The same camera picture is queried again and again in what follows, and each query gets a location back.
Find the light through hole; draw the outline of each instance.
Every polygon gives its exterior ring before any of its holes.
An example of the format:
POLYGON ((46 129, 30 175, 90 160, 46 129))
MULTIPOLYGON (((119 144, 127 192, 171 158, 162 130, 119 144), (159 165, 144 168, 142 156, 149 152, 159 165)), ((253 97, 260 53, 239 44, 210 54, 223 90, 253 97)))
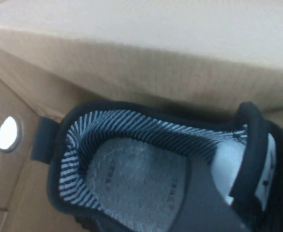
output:
POLYGON ((7 117, 0 126, 0 149, 13 151, 18 143, 19 133, 17 121, 11 116, 7 117))

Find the striped lining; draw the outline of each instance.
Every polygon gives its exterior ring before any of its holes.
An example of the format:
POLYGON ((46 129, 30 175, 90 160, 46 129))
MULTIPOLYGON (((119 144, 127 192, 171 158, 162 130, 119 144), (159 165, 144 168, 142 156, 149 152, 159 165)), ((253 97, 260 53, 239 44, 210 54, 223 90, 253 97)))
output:
POLYGON ((235 132, 212 131, 157 120, 130 110, 95 111, 75 121, 61 160, 60 196, 71 204, 104 210, 84 176, 98 147, 108 139, 132 138, 180 155, 201 154, 211 163, 216 145, 227 139, 246 144, 247 125, 235 132))

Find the sneaker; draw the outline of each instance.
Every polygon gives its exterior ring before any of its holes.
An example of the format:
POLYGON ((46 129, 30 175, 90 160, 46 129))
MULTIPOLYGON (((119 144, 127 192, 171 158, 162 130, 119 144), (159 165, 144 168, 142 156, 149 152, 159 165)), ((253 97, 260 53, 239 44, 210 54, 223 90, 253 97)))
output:
POLYGON ((226 123, 89 102, 42 117, 32 159, 92 232, 283 232, 283 131, 249 102, 226 123))

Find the black pull tab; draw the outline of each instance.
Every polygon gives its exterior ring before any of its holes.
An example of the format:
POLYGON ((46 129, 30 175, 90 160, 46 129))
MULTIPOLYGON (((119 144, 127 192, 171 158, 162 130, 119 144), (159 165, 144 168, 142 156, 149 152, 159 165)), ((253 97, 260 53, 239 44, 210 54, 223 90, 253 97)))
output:
POLYGON ((38 129, 34 139, 31 159, 49 164, 58 133, 59 123, 47 117, 40 117, 38 129))

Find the insole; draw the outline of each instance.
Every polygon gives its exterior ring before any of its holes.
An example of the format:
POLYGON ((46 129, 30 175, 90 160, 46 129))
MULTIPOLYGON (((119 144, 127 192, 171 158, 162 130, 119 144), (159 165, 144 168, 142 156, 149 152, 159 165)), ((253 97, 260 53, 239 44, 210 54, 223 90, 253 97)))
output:
POLYGON ((104 212, 137 232, 165 232, 184 194, 186 158, 124 138, 100 146, 86 176, 104 212))

